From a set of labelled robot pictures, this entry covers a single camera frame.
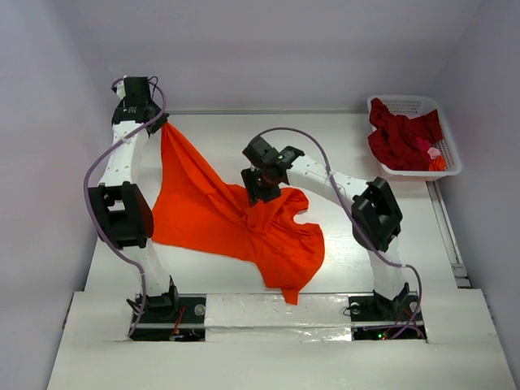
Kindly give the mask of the orange t shirt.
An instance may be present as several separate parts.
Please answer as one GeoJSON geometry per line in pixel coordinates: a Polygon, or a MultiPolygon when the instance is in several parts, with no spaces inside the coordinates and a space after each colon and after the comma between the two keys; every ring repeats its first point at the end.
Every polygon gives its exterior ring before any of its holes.
{"type": "Polygon", "coordinates": [[[307,196],[283,188],[274,201],[251,206],[246,189],[225,183],[171,123],[161,129],[161,159],[153,241],[251,262],[268,288],[296,305],[325,257],[321,227],[295,221],[309,208],[307,196]]]}

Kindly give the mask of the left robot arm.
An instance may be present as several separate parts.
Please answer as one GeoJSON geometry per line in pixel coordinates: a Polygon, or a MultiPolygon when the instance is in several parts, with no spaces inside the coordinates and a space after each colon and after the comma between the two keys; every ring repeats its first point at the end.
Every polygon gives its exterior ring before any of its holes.
{"type": "Polygon", "coordinates": [[[154,101],[155,77],[124,76],[111,88],[119,98],[111,119],[113,143],[99,158],[106,168],[98,184],[84,184],[86,204],[99,237],[137,270],[141,293],[130,306],[170,321],[180,311],[178,292],[154,250],[153,213],[137,185],[145,145],[168,114],[154,101]]]}

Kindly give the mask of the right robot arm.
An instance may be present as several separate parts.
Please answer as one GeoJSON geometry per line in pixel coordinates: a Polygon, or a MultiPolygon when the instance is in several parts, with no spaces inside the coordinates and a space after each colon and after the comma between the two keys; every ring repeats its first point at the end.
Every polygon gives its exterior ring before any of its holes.
{"type": "Polygon", "coordinates": [[[281,151],[265,139],[254,138],[243,150],[251,167],[241,176],[253,206],[281,196],[281,184],[305,189],[341,206],[353,227],[353,237],[366,249],[374,277],[370,308],[383,319],[395,319],[410,291],[403,276],[398,236],[403,215],[389,183],[377,177],[361,180],[333,171],[304,151],[287,146],[281,151]]]}

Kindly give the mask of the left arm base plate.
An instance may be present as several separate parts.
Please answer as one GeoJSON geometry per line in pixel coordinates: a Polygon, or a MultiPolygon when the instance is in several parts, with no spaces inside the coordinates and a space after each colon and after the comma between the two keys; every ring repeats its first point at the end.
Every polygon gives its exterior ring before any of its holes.
{"type": "Polygon", "coordinates": [[[206,295],[181,295],[179,311],[146,310],[130,335],[134,341],[199,342],[206,339],[206,295]]]}

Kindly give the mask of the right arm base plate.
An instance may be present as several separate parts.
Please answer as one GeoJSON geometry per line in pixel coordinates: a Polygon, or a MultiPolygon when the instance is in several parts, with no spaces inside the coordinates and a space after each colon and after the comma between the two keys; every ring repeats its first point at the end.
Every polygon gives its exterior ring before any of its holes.
{"type": "Polygon", "coordinates": [[[385,308],[373,295],[349,297],[343,315],[350,318],[355,341],[384,341],[391,339],[410,320],[417,308],[418,296],[409,294],[396,308],[385,308]]]}

